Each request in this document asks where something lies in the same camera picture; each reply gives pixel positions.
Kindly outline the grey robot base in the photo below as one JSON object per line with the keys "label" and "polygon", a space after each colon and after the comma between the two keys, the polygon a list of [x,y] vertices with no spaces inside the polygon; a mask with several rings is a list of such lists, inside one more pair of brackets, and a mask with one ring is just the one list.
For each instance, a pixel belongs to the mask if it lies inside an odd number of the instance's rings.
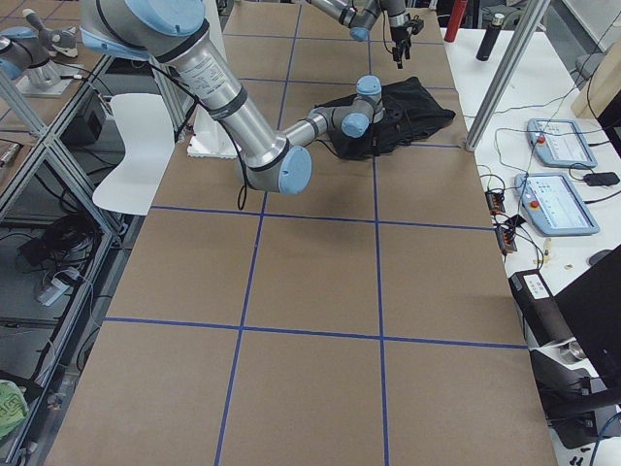
{"label": "grey robot base", "polygon": [[28,26],[1,31],[1,70],[24,96],[59,97],[74,77],[52,59],[78,56],[78,27],[50,29],[32,9],[23,9]]}

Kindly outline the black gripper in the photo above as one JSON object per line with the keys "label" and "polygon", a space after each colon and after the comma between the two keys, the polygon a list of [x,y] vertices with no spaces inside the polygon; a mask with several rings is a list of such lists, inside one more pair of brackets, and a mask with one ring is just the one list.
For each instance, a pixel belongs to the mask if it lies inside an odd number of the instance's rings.
{"label": "black gripper", "polygon": [[411,47],[411,22],[406,21],[403,24],[390,24],[391,39],[394,47],[392,48],[393,61],[398,68],[403,67],[403,59],[410,60]]}
{"label": "black gripper", "polygon": [[371,150],[383,150],[384,147],[384,128],[382,123],[373,123],[371,126]]}

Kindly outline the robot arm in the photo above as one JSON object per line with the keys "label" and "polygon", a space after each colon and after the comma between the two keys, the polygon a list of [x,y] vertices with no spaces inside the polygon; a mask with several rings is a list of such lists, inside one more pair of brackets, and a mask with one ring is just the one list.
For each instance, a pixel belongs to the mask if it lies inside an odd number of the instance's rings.
{"label": "robot arm", "polygon": [[424,27],[422,19],[412,17],[407,11],[405,1],[366,1],[360,7],[353,1],[337,0],[312,0],[308,4],[347,27],[350,37],[358,42],[367,41],[376,21],[382,14],[387,14],[394,43],[387,50],[399,69],[403,68],[403,59],[410,59],[411,36]]}
{"label": "robot arm", "polygon": [[239,176],[256,190],[302,192],[311,179],[308,144],[329,131],[360,138],[383,118],[380,81],[368,75],[358,81],[351,104],[315,108],[276,131],[212,43],[201,1],[83,1],[81,30],[93,50],[174,68],[240,147]]}

